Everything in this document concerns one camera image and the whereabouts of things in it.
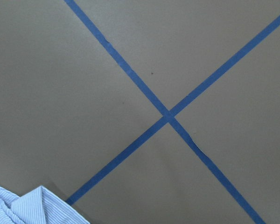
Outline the light blue striped shirt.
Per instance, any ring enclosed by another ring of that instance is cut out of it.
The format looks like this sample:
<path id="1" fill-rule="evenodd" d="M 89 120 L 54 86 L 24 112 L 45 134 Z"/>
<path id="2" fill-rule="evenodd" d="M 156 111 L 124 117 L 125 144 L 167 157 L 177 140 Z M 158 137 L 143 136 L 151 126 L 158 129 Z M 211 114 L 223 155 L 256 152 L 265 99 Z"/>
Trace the light blue striped shirt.
<path id="1" fill-rule="evenodd" d="M 53 192 L 39 186 L 18 196 L 0 186 L 0 224 L 88 224 Z"/>

